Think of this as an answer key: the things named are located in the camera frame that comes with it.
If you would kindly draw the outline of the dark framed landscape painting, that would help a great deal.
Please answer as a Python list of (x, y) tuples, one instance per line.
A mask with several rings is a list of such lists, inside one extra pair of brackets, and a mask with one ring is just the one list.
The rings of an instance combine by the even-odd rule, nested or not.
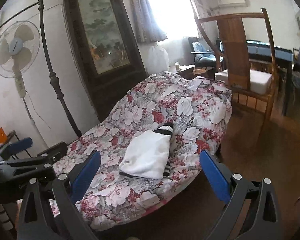
[(99, 122), (147, 74), (123, 0), (63, 0), (78, 71)]

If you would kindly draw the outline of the white wall air conditioner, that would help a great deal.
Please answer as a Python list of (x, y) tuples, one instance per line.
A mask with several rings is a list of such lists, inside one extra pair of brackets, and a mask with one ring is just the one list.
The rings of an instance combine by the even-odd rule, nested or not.
[(218, 0), (219, 7), (247, 7), (246, 0)]

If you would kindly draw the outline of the patterned window curtain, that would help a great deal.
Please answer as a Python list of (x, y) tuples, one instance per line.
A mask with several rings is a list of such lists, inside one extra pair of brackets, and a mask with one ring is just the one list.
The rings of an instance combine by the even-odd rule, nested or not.
[(149, 0), (131, 0), (131, 5), (138, 43), (155, 43), (167, 39), (155, 21)]

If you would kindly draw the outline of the small jar on side table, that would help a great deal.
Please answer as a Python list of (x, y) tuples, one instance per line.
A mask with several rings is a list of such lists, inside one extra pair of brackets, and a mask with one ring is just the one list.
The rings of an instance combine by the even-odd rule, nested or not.
[(176, 62), (176, 63), (174, 64), (174, 66), (175, 66), (176, 72), (180, 72), (180, 63), (179, 63), (179, 62)]

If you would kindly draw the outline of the white sweater with black stripes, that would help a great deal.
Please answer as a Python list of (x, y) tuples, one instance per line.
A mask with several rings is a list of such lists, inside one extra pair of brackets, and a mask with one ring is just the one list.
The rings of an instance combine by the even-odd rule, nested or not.
[(170, 139), (173, 124), (167, 122), (156, 130), (134, 137), (119, 164), (119, 174), (126, 178), (162, 179), (170, 175)]

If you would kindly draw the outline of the wooden chair with white cushion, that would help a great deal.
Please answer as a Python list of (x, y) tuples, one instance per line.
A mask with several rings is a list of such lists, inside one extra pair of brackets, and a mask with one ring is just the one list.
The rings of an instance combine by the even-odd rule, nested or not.
[[(251, 69), (247, 38), (242, 21), (244, 18), (261, 18), (265, 22), (271, 57), (271, 61), (266, 62), (269, 66), (268, 73)], [(224, 81), (226, 87), (238, 95), (245, 95), (247, 98), (254, 98), (256, 101), (266, 103), (262, 124), (264, 126), (271, 117), (277, 84), (273, 32), (266, 8), (262, 8), (261, 12), (243, 12), (206, 18), (196, 16), (194, 21), (204, 40), (215, 54), (216, 67), (219, 70), (217, 74), (227, 74), (227, 79)], [(212, 44), (203, 28), (204, 23), (212, 21), (217, 22), (223, 51), (219, 51)]]

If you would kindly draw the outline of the floral red white bedspread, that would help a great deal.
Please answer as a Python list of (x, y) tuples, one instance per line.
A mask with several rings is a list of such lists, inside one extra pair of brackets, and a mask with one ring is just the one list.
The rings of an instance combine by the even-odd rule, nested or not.
[(94, 231), (159, 209), (199, 174), (199, 155), (215, 154), (232, 114), (221, 81), (153, 74), (119, 100), (104, 121), (72, 142), (53, 166), (70, 172), (94, 151), (101, 165), (75, 202)]

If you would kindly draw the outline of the white standing fan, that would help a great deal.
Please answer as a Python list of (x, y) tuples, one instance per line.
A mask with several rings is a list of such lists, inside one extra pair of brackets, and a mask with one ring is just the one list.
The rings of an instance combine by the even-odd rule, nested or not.
[(13, 79), (18, 95), (22, 99), (31, 125), (36, 124), (25, 101), (26, 88), (23, 74), (34, 63), (40, 47), (37, 26), (30, 21), (17, 21), (0, 36), (0, 76)]

